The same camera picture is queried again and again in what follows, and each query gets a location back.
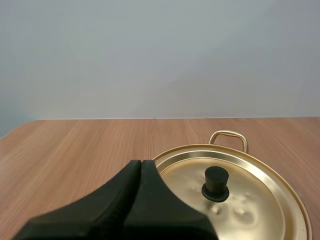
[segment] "black knob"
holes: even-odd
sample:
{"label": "black knob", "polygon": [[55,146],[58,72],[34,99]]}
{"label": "black knob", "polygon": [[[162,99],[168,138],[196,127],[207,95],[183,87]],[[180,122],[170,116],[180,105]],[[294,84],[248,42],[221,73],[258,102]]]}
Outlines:
{"label": "black knob", "polygon": [[204,175],[205,184],[202,186],[202,194],[216,203],[225,201],[229,197],[227,170],[219,166],[211,166],[205,170]]}

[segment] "pot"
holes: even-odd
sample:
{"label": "pot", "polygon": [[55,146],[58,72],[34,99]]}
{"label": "pot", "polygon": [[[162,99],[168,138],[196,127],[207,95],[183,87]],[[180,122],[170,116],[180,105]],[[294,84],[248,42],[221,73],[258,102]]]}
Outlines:
{"label": "pot", "polygon": [[[240,138],[243,151],[215,145],[218,135]],[[191,144],[154,159],[168,188],[206,214],[220,240],[311,240],[311,223],[298,194],[272,168],[249,155],[247,139],[230,130],[208,144]]]}

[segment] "pot handle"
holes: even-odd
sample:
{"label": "pot handle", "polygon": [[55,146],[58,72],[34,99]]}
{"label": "pot handle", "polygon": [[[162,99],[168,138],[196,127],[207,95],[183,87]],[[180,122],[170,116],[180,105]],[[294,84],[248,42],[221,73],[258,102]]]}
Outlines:
{"label": "pot handle", "polygon": [[238,133],[236,131],[230,131],[230,130],[216,131],[210,137],[209,144],[214,144],[216,138],[218,137],[218,135],[225,135],[225,136],[229,136],[229,137],[233,137],[233,138],[240,138],[242,140],[242,143],[243,143],[243,152],[245,152],[246,154],[249,152],[249,146],[248,146],[247,139],[245,138],[245,136],[243,136],[242,134],[240,134],[240,133]]}

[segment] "wooden table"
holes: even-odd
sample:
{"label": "wooden table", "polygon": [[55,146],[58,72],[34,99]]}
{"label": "wooden table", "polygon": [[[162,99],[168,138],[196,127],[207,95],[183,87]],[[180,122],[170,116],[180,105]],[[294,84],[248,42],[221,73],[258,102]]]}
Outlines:
{"label": "wooden table", "polygon": [[[249,153],[281,174],[302,198],[320,239],[320,118],[38,120],[0,139],[0,238],[32,216],[94,191],[130,160],[207,143],[217,130],[248,140]],[[241,149],[241,141],[216,143]]]}

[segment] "pot lid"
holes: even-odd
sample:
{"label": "pot lid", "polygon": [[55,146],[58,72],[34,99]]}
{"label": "pot lid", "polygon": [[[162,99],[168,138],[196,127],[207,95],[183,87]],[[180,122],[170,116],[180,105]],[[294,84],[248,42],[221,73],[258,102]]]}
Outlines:
{"label": "pot lid", "polygon": [[[243,151],[214,145],[218,135],[237,137]],[[206,214],[220,240],[311,240],[307,211],[293,188],[248,154],[240,133],[215,132],[209,144],[168,150],[153,159],[168,188]]]}

